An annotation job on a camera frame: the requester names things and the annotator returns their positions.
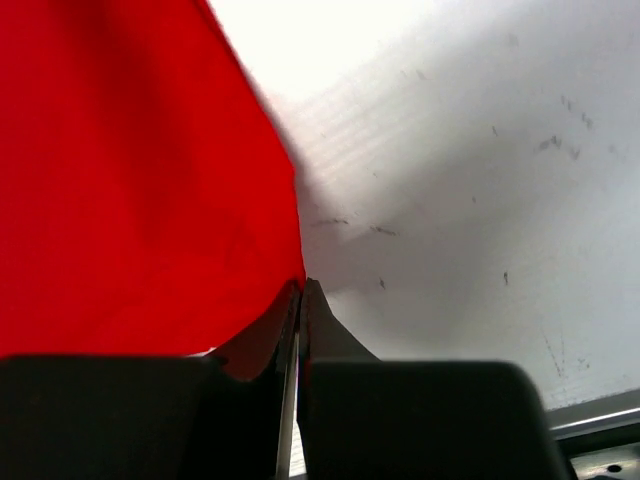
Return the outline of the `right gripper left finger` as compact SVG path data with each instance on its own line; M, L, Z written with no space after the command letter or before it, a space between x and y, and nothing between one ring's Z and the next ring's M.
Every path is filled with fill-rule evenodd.
M284 479L300 292L202 356L1 362L5 479Z

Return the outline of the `red t shirt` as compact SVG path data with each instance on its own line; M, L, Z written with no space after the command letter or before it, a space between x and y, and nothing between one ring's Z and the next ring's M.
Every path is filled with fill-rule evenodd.
M294 169L204 1L1 5L1 352L209 351L302 283Z

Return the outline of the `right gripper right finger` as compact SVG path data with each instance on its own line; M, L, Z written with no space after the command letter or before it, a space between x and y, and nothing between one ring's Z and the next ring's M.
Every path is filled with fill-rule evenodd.
M297 419L312 479L569 479L538 392L503 361L383 361L308 280Z

